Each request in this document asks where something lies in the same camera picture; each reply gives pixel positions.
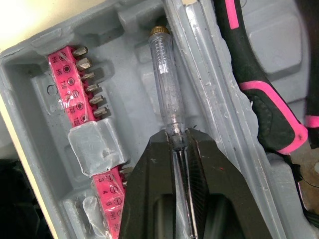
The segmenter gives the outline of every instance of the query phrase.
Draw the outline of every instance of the pink rubber grip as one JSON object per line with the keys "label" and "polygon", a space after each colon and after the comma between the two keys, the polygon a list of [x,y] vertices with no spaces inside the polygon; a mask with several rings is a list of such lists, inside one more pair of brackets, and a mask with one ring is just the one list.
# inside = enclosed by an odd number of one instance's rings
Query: pink rubber grip
{"label": "pink rubber grip", "polygon": [[227,16],[228,16],[230,29],[233,30],[233,29],[239,28],[235,1],[225,0],[225,3],[226,3],[226,10],[227,10]]}
{"label": "pink rubber grip", "polygon": [[301,123],[298,122],[294,114],[291,112],[286,103],[280,98],[276,91],[263,81],[249,81],[239,84],[241,90],[257,89],[263,91],[271,101],[276,105],[280,112],[284,115],[290,126],[295,132],[295,139],[287,147],[278,150],[281,154],[290,154],[299,148],[308,138],[308,131]]}
{"label": "pink rubber grip", "polygon": [[306,116],[306,127],[318,128],[319,127],[319,116]]}

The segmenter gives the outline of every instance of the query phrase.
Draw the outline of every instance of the red bit holder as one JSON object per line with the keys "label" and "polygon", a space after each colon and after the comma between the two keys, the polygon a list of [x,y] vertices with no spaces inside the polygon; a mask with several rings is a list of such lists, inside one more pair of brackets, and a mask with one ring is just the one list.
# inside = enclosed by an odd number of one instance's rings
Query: red bit holder
{"label": "red bit holder", "polygon": [[119,166],[106,173],[93,176],[93,182],[104,213],[109,232],[113,239],[119,238],[125,189]]}
{"label": "red bit holder", "polygon": [[[98,89],[99,86],[89,85],[86,81],[94,77],[94,73],[85,74],[83,72],[91,66],[91,63],[87,58],[79,59],[79,57],[87,51],[86,47],[75,49],[66,46],[48,56],[53,79],[72,127],[89,121],[98,121],[100,116],[107,112],[105,107],[98,109],[96,106],[103,100],[103,97],[92,94],[92,91]],[[118,239],[120,233],[125,197],[123,179],[119,173],[119,166],[93,176],[104,219],[112,239]]]}
{"label": "red bit holder", "polygon": [[83,70],[90,67],[91,63],[87,58],[77,61],[74,55],[78,57],[80,53],[66,46],[48,56],[53,79],[72,127],[99,120],[100,114],[97,113],[101,112],[94,104],[97,101],[94,101],[96,98],[90,91],[85,90],[88,88],[88,83],[83,79],[94,74],[84,74]]}

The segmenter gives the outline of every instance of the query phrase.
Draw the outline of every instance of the pink and black handle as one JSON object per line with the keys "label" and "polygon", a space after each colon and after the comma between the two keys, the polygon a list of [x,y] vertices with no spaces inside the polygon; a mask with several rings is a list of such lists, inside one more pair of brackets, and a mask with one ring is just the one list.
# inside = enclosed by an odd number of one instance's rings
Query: pink and black handle
{"label": "pink and black handle", "polygon": [[286,102],[259,65],[246,34],[240,0],[215,0],[217,23],[232,57],[233,73],[241,91],[253,102],[258,140],[266,150],[290,154],[308,137]]}
{"label": "pink and black handle", "polygon": [[319,147],[319,1],[297,1],[310,41],[311,64],[307,96],[306,127],[311,148]]}

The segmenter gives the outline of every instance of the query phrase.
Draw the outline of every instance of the voltage tester screwdriver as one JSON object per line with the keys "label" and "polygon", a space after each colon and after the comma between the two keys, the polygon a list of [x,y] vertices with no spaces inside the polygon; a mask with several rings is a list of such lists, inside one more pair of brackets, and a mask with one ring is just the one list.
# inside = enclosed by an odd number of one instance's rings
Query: voltage tester screwdriver
{"label": "voltage tester screwdriver", "polygon": [[[203,239],[209,196],[215,194],[232,202],[245,238],[270,239],[242,174],[211,137],[185,129],[168,29],[153,28],[149,45],[166,132],[150,138],[130,175],[119,238]],[[178,207],[182,218],[177,216]],[[177,234],[180,227],[182,235]]]}
{"label": "voltage tester screwdriver", "polygon": [[268,80],[250,46],[239,0],[214,0],[217,23],[232,58],[235,79],[253,102],[258,140],[266,150],[290,154],[308,137],[286,102]]}

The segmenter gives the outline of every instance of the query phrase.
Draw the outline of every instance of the gray plastic tool case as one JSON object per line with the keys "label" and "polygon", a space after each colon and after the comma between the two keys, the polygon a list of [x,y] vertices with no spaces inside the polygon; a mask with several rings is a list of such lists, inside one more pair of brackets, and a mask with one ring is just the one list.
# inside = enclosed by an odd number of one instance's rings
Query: gray plastic tool case
{"label": "gray plastic tool case", "polygon": [[[293,0],[243,0],[258,60],[301,122],[309,73],[308,40]],[[149,137],[163,128],[148,46],[149,30],[166,14],[186,126],[208,133],[243,173],[275,239],[315,239],[304,218],[290,167],[266,157],[257,119],[240,92],[209,0],[107,0],[12,47],[0,56],[0,93],[58,238],[98,238],[83,210],[94,194],[82,174],[59,103],[47,55],[85,45],[94,82],[107,100],[125,160],[134,165]],[[114,144],[112,137],[107,137]]]}

